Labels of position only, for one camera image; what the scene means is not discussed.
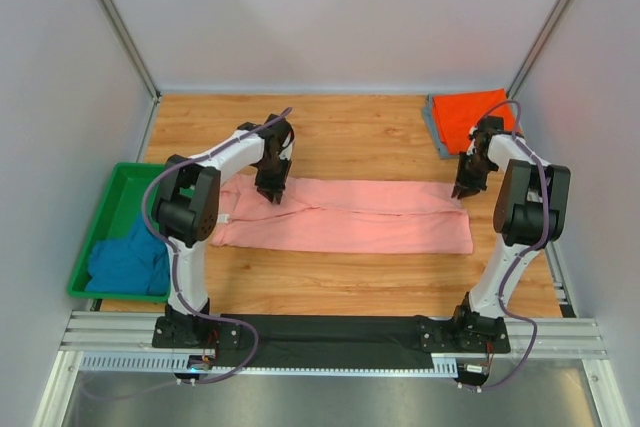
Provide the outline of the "pink t-shirt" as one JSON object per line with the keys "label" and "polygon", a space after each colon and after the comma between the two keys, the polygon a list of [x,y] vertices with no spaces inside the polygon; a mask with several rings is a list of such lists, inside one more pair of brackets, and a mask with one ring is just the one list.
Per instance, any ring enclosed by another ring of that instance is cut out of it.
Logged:
{"label": "pink t-shirt", "polygon": [[291,178],[270,203],[237,174],[221,191],[212,245],[346,254],[470,255],[467,210],[446,183]]}

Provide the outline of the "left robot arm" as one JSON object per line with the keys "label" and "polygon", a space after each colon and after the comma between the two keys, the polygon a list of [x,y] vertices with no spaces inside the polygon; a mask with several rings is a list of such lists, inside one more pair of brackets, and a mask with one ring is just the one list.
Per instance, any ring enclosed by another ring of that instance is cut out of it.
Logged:
{"label": "left robot arm", "polygon": [[218,222],[221,188],[247,167],[256,169],[254,186],[278,205],[286,189],[295,142],[286,120],[270,115],[258,125],[244,123],[211,149],[190,157],[173,155],[143,196],[141,209],[152,234],[165,243],[171,262],[167,307],[190,317],[208,317],[205,287],[206,243]]}

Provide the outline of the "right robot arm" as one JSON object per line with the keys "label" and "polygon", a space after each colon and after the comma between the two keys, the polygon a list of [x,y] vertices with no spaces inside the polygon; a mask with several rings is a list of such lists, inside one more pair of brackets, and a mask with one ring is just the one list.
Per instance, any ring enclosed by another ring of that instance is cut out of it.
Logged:
{"label": "right robot arm", "polygon": [[484,191],[492,172],[501,171],[503,180],[493,213],[493,254],[454,318],[465,333],[495,340],[504,336],[505,308],[524,270],[563,232],[571,172],[541,160],[496,116],[479,120],[469,140],[459,154],[451,197]]}

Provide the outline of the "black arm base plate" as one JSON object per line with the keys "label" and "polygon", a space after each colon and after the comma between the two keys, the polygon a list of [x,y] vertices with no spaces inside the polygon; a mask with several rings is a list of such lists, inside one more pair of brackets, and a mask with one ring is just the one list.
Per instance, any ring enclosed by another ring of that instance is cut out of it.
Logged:
{"label": "black arm base plate", "polygon": [[[183,314],[165,314],[156,320],[152,345],[156,348],[213,348],[219,344],[220,327],[231,325],[232,315],[210,321]],[[502,318],[486,319],[477,314],[456,315],[445,320],[419,319],[422,348],[429,353],[499,353],[511,351]],[[238,324],[242,327],[245,321]]]}

